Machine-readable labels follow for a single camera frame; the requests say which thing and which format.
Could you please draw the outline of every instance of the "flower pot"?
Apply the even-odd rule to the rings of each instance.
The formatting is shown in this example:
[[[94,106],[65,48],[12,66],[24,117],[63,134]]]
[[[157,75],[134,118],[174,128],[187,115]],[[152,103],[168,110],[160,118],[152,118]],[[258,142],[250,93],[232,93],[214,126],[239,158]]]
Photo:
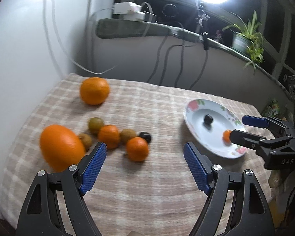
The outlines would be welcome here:
[[[251,40],[239,35],[239,33],[234,33],[232,48],[240,53],[249,55],[247,53],[247,47],[251,45]]]

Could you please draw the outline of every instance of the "plate rim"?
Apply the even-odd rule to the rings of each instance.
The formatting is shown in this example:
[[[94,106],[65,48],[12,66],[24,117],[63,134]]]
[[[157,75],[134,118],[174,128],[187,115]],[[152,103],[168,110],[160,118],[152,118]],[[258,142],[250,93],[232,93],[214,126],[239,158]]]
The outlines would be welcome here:
[[[222,104],[220,104],[220,103],[218,103],[218,102],[216,102],[216,101],[210,100],[210,99],[196,98],[196,99],[193,99],[193,100],[190,100],[190,101],[187,102],[187,104],[186,104],[185,107],[184,107],[184,111],[183,111],[185,124],[187,125],[187,128],[189,129],[189,131],[190,131],[190,133],[193,135],[193,137],[198,141],[199,144],[201,144],[201,145],[203,146],[203,144],[200,142],[198,136],[196,136],[196,135],[192,132],[192,130],[190,129],[190,127],[189,127],[189,125],[188,125],[188,123],[187,123],[187,115],[186,115],[187,107],[188,107],[188,105],[189,105],[192,101],[195,101],[195,100],[211,101],[211,102],[214,102],[214,103],[216,103],[216,104],[219,104],[220,106],[223,106],[223,107],[224,107],[225,109],[227,109],[229,112],[231,112],[231,111],[230,111],[227,107],[225,107],[224,105],[222,105]],[[235,115],[235,117],[240,121],[240,123],[241,123],[241,125],[242,125],[242,127],[243,127],[243,129],[244,129],[244,132],[247,132],[246,129],[245,129],[245,127],[244,127],[244,124],[242,123],[242,121],[241,121],[236,115]],[[238,159],[238,158],[244,156],[244,155],[246,154],[246,152],[247,152],[247,151],[246,151],[246,152],[244,152],[243,154],[241,154],[240,156],[237,156],[237,157],[225,157],[225,156],[219,155],[219,154],[217,154],[216,152],[212,151],[211,148],[207,148],[207,147],[205,147],[205,146],[203,146],[203,147],[206,148],[209,152],[211,152],[211,153],[213,153],[213,154],[215,154],[215,155],[217,155],[217,156],[219,156],[219,157],[225,158],[225,159]]]

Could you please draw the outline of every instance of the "spider plant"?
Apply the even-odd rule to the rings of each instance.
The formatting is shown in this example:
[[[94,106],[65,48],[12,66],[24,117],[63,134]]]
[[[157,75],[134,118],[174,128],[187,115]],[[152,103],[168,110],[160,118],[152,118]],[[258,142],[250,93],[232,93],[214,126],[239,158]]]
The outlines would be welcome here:
[[[248,20],[247,24],[238,15],[235,13],[232,14],[241,20],[242,26],[232,24],[224,27],[222,31],[225,31],[229,28],[235,28],[238,30],[238,35],[251,41],[251,45],[247,46],[246,50],[250,56],[251,61],[247,62],[244,68],[252,64],[256,70],[256,64],[260,64],[263,61],[263,36],[260,32],[257,32],[258,27],[261,25],[260,22],[257,22],[257,13],[254,11],[252,21]]]

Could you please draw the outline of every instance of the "tablecloth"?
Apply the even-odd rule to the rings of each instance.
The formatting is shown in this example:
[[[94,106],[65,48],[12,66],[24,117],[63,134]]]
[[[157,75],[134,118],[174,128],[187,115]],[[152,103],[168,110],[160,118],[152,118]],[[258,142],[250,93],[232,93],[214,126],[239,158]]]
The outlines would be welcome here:
[[[239,118],[245,114],[260,116],[252,105],[189,90],[108,79],[111,93],[107,100],[89,106],[79,97],[84,79],[70,74],[62,80],[33,111],[15,139],[4,169],[0,199],[1,211],[13,227],[36,173],[41,169],[52,172],[40,152],[41,131],[48,125],[60,124],[76,134],[87,132],[92,117],[101,117],[120,130],[150,132],[153,138],[143,163],[124,157],[124,146],[109,151],[93,189],[84,196],[103,236],[127,235],[132,230],[146,236],[189,234],[207,196],[197,189],[183,157],[183,145],[188,141],[193,141],[213,164],[221,164],[229,171],[252,169],[270,199],[270,171],[263,168],[263,160],[255,151],[248,150],[243,157],[232,160],[217,157],[196,142],[183,119],[185,105],[196,98],[216,101]],[[268,130],[246,129],[273,138]],[[65,228],[74,235],[62,192],[58,192],[58,200]],[[217,233],[226,226],[231,200],[229,192]]]

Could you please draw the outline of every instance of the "dark round fruit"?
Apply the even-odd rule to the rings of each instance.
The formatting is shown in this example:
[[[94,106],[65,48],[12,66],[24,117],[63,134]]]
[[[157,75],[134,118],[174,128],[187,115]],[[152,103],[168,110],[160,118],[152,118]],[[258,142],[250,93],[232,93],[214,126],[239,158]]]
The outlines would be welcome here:
[[[139,134],[139,137],[145,139],[146,142],[147,142],[148,144],[149,144],[149,143],[151,142],[151,140],[152,140],[151,134],[148,133],[148,132],[141,132],[141,133]]]
[[[210,125],[212,122],[213,122],[213,118],[212,118],[212,116],[209,115],[209,114],[207,114],[207,115],[205,116],[205,124]]]

